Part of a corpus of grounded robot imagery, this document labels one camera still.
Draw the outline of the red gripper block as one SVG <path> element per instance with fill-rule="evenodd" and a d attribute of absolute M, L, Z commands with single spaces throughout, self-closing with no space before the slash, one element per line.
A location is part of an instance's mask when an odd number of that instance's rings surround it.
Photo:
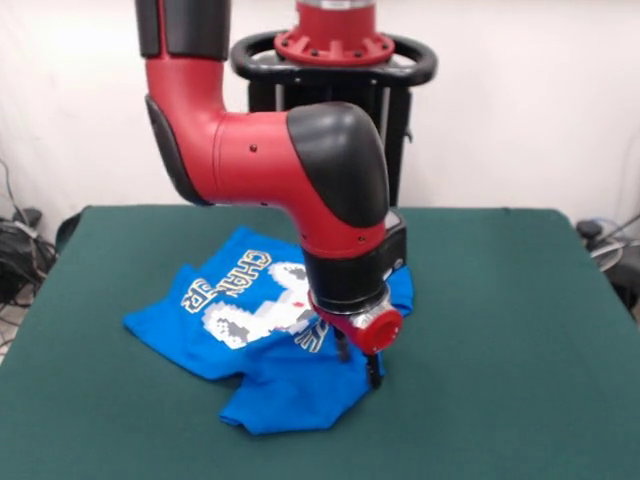
<path fill-rule="evenodd" d="M 333 326 L 339 360 L 350 360 L 349 342 L 367 356 L 367 377 L 370 387 L 377 390 L 384 376 L 382 354 L 391 346 L 403 326 L 402 314 L 392 305 L 390 290 L 385 289 L 379 300 L 369 303 L 360 310 L 346 313 L 321 307 L 311 292 L 308 293 L 311 306 L 319 317 Z"/>

